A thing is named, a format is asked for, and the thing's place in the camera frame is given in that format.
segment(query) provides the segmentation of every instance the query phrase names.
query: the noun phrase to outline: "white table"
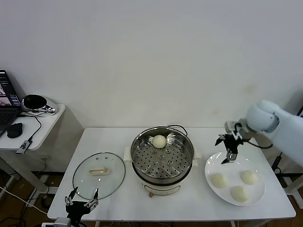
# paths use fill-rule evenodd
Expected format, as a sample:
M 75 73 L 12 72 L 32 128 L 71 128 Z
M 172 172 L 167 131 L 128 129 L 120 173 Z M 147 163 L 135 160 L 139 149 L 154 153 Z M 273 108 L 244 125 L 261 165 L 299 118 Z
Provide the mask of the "white table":
M 37 150 L 40 148 L 45 138 L 52 130 L 60 116 L 65 110 L 65 105 L 58 104 L 58 112 L 53 116 L 48 117 L 38 117 L 41 122 L 41 129 L 34 135 L 32 139 L 32 144 L 29 146 L 26 152 L 31 152 L 32 150 Z M 0 167 L 3 168 L 8 174 L 13 174 L 12 169 L 15 170 L 18 174 L 24 177 L 28 182 L 30 182 L 36 190 L 32 196 L 35 198 L 38 197 L 39 193 L 46 192 L 48 187 L 44 184 L 48 176 L 43 176 L 41 179 L 37 178 L 32 172 L 27 168 L 26 163 L 22 162 L 22 155 L 15 154 L 15 151 L 21 146 L 23 141 L 28 140 L 28 138 L 38 129 L 39 123 L 34 117 L 19 117 L 13 123 L 21 122 L 23 124 L 23 132 L 17 138 L 7 137 L 5 132 L 0 137 L 0 157 L 11 167 L 8 168 L 3 163 Z M 49 190 L 49 193 L 55 193 L 56 189 L 52 188 Z
M 99 152 L 112 152 L 123 158 L 125 147 L 130 146 L 143 128 L 87 128 L 74 152 L 61 181 L 57 194 L 48 211 L 48 217 L 66 217 L 64 197 L 72 187 L 72 177 L 77 166 L 87 157 Z M 264 198 L 250 207 L 238 207 L 219 198 L 206 182 L 204 167 L 206 160 L 217 152 L 225 151 L 223 143 L 214 146 L 223 128 L 188 128 L 188 136 L 202 158 L 198 167 L 193 167 L 186 183 L 172 195 L 150 198 L 137 182 L 132 167 L 126 168 L 124 182 L 83 220 L 109 221 L 225 221 L 260 220 L 259 226 L 275 218 L 291 218 L 296 215 L 283 188 L 271 170 L 260 149 L 245 144 L 239 152 L 255 162 L 266 182 Z M 84 201 L 78 195 L 74 200 Z

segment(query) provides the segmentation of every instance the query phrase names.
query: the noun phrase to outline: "glass lid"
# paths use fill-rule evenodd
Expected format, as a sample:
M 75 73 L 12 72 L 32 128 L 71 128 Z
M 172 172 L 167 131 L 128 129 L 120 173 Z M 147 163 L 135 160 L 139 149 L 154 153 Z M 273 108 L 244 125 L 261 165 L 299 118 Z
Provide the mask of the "glass lid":
M 98 199 L 114 193 L 125 177 L 123 160 L 112 153 L 97 153 L 85 159 L 76 169 L 72 185 L 77 194 L 91 200 L 99 188 Z

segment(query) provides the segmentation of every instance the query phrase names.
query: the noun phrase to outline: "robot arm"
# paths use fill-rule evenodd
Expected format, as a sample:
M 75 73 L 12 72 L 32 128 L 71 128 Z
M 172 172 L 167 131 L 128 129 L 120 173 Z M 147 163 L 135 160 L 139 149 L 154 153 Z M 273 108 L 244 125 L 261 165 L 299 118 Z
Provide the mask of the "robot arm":
M 98 188 L 93 199 L 88 202 L 73 201 L 78 187 L 65 197 L 65 210 L 68 213 L 66 218 L 57 218 L 54 223 L 42 223 L 42 227 L 80 227 L 83 215 L 89 214 L 98 205 Z
M 216 142 L 217 145 L 224 141 L 227 150 L 226 160 L 222 164 L 236 159 L 237 147 L 249 141 L 251 136 L 248 135 L 261 133 L 281 152 L 303 166 L 303 118 L 282 110 L 277 104 L 262 100 L 253 104 L 246 118 L 240 119 L 233 127 L 225 127 L 227 134 L 220 135 Z

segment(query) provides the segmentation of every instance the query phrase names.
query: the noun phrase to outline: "table leg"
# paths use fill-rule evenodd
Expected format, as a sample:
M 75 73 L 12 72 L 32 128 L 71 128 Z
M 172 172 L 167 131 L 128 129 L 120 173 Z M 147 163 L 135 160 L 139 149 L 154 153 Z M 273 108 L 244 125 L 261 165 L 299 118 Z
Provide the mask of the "table leg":
M 252 220 L 249 221 L 244 227 L 260 227 L 268 222 L 270 222 L 272 219 L 265 219 L 265 220 Z
M 14 180 L 20 180 L 20 175 L 18 175 L 2 158 L 0 158 L 0 169 L 2 169 L 5 173 L 11 176 L 10 179 L 6 182 L 6 188 L 9 188 L 9 186 L 13 183 Z M 5 191 L 1 190 L 0 200 L 2 199 L 4 194 Z
M 0 158 L 0 169 L 5 173 L 15 178 L 17 181 L 20 180 L 20 175 L 16 173 L 2 158 Z
M 37 178 L 27 167 L 24 165 L 14 151 L 2 151 L 1 158 L 13 168 L 18 174 L 20 174 L 24 179 L 30 182 L 38 190 L 45 192 L 47 186 L 42 183 L 39 178 Z
M 298 192 L 298 189 L 303 186 L 303 175 L 295 181 L 292 181 L 290 177 L 283 177 L 283 180 L 288 185 L 286 188 L 284 188 L 286 195 L 292 195 L 298 207 L 303 209 L 303 199 Z

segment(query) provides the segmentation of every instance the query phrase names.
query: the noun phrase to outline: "computer mouse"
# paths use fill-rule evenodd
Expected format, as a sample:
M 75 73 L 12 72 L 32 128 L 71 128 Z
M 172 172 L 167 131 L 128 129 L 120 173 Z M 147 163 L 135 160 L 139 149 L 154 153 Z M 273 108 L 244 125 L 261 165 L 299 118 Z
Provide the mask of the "computer mouse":
M 9 138 L 16 138 L 22 134 L 22 123 L 16 123 L 9 126 L 6 131 Z

